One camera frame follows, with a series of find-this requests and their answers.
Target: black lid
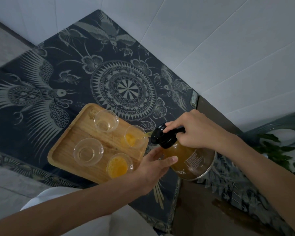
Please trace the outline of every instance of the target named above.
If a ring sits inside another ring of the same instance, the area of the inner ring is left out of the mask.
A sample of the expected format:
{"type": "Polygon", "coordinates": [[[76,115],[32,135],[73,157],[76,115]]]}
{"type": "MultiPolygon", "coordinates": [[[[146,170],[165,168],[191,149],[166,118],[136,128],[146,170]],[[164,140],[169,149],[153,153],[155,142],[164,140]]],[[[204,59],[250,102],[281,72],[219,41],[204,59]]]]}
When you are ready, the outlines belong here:
{"type": "Polygon", "coordinates": [[[173,129],[167,133],[163,133],[163,130],[166,128],[165,123],[159,125],[151,135],[151,143],[159,144],[162,148],[167,149],[174,145],[177,141],[176,133],[185,132],[185,128],[173,129]]]}

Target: hand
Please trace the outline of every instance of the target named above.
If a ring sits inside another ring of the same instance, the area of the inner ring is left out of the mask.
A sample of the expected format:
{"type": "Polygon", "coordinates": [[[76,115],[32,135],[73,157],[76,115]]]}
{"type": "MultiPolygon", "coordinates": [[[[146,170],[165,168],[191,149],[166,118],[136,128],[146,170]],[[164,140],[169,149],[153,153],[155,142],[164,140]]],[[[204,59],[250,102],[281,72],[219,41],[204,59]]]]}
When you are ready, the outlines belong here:
{"type": "Polygon", "coordinates": [[[161,147],[155,148],[143,157],[143,160],[134,172],[136,177],[142,181],[143,194],[148,194],[157,181],[165,175],[169,166],[178,161],[177,156],[172,156],[164,160],[158,160],[163,155],[161,147]]]}
{"type": "Polygon", "coordinates": [[[184,126],[186,133],[177,133],[177,140],[181,145],[192,148],[206,147],[219,151],[226,140],[232,136],[231,133],[195,109],[189,113],[183,113],[175,121],[166,123],[163,132],[166,133],[179,126],[184,126]]]}

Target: person's left hand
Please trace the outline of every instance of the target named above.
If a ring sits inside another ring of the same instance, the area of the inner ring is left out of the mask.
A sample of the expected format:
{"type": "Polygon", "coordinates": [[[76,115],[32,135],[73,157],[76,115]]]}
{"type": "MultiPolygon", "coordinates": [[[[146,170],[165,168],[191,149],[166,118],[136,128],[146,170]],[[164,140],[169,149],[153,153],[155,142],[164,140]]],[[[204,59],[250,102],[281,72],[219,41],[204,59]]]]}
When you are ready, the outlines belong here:
{"type": "Polygon", "coordinates": [[[137,174],[137,177],[142,181],[144,194],[148,194],[156,185],[157,181],[165,175],[169,167],[178,161],[177,156],[159,160],[162,154],[161,147],[153,149],[143,157],[140,166],[134,172],[134,174],[137,174]]]}

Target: dark blue tablecloth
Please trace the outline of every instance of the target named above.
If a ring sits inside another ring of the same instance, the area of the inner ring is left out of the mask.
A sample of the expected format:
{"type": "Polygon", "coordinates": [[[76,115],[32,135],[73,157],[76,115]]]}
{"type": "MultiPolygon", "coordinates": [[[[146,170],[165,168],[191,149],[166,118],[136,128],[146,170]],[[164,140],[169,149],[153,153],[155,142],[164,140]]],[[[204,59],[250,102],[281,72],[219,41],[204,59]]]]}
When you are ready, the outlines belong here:
{"type": "MultiPolygon", "coordinates": [[[[196,99],[191,87],[97,10],[0,68],[0,165],[50,186],[93,186],[47,162],[85,104],[150,131],[193,109],[196,99]]],[[[131,206],[169,231],[179,187],[170,170],[131,206]]]]}

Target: circular medallion pattern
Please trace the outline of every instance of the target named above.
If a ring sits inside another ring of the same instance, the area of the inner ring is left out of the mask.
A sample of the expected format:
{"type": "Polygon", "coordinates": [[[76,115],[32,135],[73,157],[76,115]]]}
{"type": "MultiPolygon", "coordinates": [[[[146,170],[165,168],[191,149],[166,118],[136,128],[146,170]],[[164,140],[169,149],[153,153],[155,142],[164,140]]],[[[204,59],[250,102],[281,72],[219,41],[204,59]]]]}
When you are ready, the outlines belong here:
{"type": "Polygon", "coordinates": [[[92,75],[91,89],[99,105],[129,121],[144,119],[155,108],[153,83],[129,62],[102,63],[92,75]]]}

